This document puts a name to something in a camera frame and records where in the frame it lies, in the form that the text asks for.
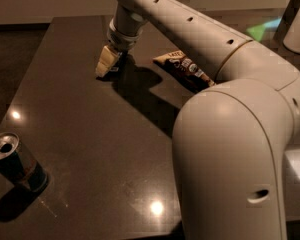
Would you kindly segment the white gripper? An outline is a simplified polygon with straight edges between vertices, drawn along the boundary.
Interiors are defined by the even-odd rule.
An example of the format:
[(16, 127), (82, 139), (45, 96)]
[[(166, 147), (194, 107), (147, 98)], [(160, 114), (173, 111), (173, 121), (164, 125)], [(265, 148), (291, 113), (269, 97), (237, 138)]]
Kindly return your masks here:
[(98, 78), (103, 78), (107, 73), (109, 73), (111, 67), (119, 66), (119, 60), (122, 56), (121, 52), (131, 50), (136, 45), (140, 36), (141, 33), (138, 33), (136, 36), (127, 36), (122, 34), (116, 29), (114, 21), (111, 20), (107, 30), (107, 38), (109, 43), (116, 50), (111, 45), (105, 45), (103, 47), (99, 61), (95, 68), (95, 75)]

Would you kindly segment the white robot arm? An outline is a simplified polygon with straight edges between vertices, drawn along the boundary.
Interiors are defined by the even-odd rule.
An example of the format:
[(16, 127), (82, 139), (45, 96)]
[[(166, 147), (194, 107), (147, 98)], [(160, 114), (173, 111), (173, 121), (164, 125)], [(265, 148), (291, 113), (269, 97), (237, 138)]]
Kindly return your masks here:
[(187, 101), (173, 129), (186, 240), (287, 240), (282, 162), (300, 128), (300, 71), (176, 0), (117, 0), (97, 75), (147, 22), (217, 82)]

